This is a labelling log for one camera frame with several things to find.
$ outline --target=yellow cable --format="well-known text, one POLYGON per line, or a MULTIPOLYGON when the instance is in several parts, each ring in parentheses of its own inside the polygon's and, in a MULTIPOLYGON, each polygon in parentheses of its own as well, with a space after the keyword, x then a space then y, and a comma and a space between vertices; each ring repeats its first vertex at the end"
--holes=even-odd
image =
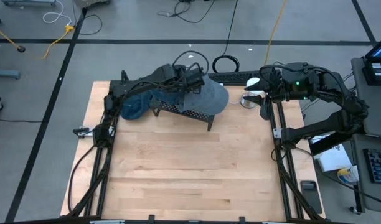
POLYGON ((54 42, 52 42, 52 44, 50 44, 47 48, 47 51, 45 53, 45 55, 41 58, 41 59, 45 59, 47 56, 48 56, 48 53, 49 53, 49 49, 54 45, 56 44, 57 42, 59 42, 60 40, 62 40, 69 32, 73 31, 74 30, 74 27, 73 26, 66 26, 66 32, 63 36, 61 36, 59 39, 55 40, 54 42))
POLYGON ((279 20, 280 20, 280 17, 282 17, 282 13, 283 13, 283 10, 285 9, 285 5, 286 5, 286 2, 288 0, 284 0, 283 1, 283 5, 282 5, 282 8, 280 9, 280 13, 279 13, 279 16, 278 16, 278 19, 276 20, 276 23, 275 23, 275 26, 273 27, 273 31, 272 31, 272 34, 271 34, 271 38, 270 38, 270 41, 268 43, 268 50, 266 51, 266 55, 265 55, 265 62, 264 62, 264 65, 266 65, 266 63, 268 62, 268 57, 270 56, 270 49, 271 49, 271 43, 272 43, 272 39, 273 39, 273 34, 275 33, 276 31, 276 27, 278 26, 279 24, 279 20))
POLYGON ((7 37, 7 35, 5 35, 1 30, 0 30, 0 34, 5 38, 7 39, 11 44, 13 44, 16 48, 20 48, 21 46, 17 45, 15 42, 13 42, 9 37, 7 37))

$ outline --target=phone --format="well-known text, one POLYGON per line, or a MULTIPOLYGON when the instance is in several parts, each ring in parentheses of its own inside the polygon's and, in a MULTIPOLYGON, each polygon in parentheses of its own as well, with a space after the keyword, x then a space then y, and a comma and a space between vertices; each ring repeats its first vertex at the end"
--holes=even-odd
POLYGON ((308 204, 313 207, 316 213, 322 214, 321 199, 319 198, 318 187, 315 181, 301 181, 301 191, 308 204))

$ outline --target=desk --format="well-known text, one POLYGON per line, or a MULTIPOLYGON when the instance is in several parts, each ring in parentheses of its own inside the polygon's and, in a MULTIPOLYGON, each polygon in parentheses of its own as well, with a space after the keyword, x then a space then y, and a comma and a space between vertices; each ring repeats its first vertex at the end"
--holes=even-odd
MULTIPOLYGON (((381 149, 381 138, 355 134, 352 137, 351 145, 355 155, 354 161, 358 164, 360 190, 381 199, 381 184, 371 183, 363 152, 364 149, 381 149)), ((361 202, 368 209, 381 212, 381 203, 367 197, 362 197, 361 202)))
MULTIPOLYGON (((369 105, 369 115, 364 120, 364 131, 366 134, 381 137, 381 86, 369 86, 364 77, 362 69, 365 67, 361 58, 351 60, 352 71, 354 72, 355 85, 357 87, 358 97, 365 100, 369 105)), ((371 183, 363 149, 381 149, 381 138, 355 134, 351 141, 352 154, 350 157, 354 164, 358 165, 359 183, 358 188, 363 192, 381 199, 381 184, 371 183)), ((381 212, 381 204, 355 194, 357 208, 359 212, 364 211, 364 207, 381 212)))
POLYGON ((381 136, 381 86, 367 84, 362 71, 365 67, 363 59, 353 58, 351 64, 358 97, 365 100, 366 104, 369 105, 369 115, 364 120, 365 132, 366 134, 381 136))
MULTIPOLYGON (((85 126, 99 123, 109 84, 94 82, 85 126)), ((231 101, 244 92, 241 86, 227 89, 231 101)), ((287 125, 302 126, 298 101, 283 106, 287 125)), ((157 220, 285 221, 278 167, 270 157, 271 126, 259 107, 228 104, 215 116, 211 132, 203 122, 165 111, 159 117, 150 111, 137 121, 120 118, 117 129, 102 218, 147 220, 154 214, 157 220)), ((92 144, 91 138, 79 140, 74 164, 92 144)), ((309 150, 307 141, 298 146, 309 150)), ((95 152, 76 171, 72 206, 88 189, 94 158, 95 152)), ((293 151, 293 159, 298 182, 316 181, 309 155, 293 151)), ((98 195, 97 190, 91 214, 98 195)), ((296 217, 294 203, 291 207, 296 217)), ((66 194, 61 214, 67 213, 66 194)))

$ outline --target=white object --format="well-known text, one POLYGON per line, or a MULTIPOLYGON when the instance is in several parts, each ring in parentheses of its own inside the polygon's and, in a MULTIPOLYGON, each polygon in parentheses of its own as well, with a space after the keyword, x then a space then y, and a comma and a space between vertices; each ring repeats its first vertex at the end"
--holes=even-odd
MULTIPOLYGON (((315 136, 312 138, 312 142, 318 142, 325 137, 326 136, 315 136)), ((342 144, 334 146, 333 148, 314 156, 314 159, 318 160, 318 163, 321 166, 323 172, 352 166, 351 161, 348 158, 346 150, 342 144)))
POLYGON ((56 13, 56 12, 47 12, 47 13, 45 13, 43 16, 42 16, 42 20, 44 21, 44 22, 46 22, 46 23, 54 23, 54 22, 56 22, 58 19, 59 19, 59 17, 66 17, 67 19, 68 19, 68 24, 67 25, 70 25, 70 24, 72 24, 72 19, 70 18, 70 17, 68 17, 68 16, 65 16, 65 15, 63 15, 63 13, 64 13, 64 10, 65 10, 65 8, 64 8, 64 5, 59 1, 59 0, 56 0, 59 4, 60 4, 60 6, 62 7, 62 11, 60 12, 60 13, 56 13), (47 20, 45 20, 45 17, 46 17, 46 15, 57 15, 57 17, 56 17, 56 19, 54 19, 54 20, 52 20, 52 21, 47 21, 47 20))
MULTIPOLYGON (((247 80, 246 87, 252 86, 252 85, 258 83, 259 81, 260 81, 260 78, 257 78, 257 77, 251 78, 251 79, 247 80)), ((261 93, 263 93, 263 91, 259 91, 259 90, 257 90, 257 91, 250 91, 250 92, 253 93, 256 96, 260 95, 261 93)))
POLYGON ((337 177, 345 184, 352 184, 359 181, 358 167, 352 166, 341 169, 337 172, 337 177))

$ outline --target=white paper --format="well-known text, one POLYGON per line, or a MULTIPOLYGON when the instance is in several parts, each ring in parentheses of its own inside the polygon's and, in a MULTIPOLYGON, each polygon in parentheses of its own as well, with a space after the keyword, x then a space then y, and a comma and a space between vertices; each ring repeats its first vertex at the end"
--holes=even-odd
MULTIPOLYGON (((326 136, 315 136, 312 138, 312 142, 318 142, 319 140, 325 137, 326 136)), ((352 166, 351 161, 348 158, 346 150, 344 149, 342 144, 334 146, 332 149, 329 149, 318 154, 317 156, 314 156, 314 158, 318 160, 323 172, 343 169, 352 166)))

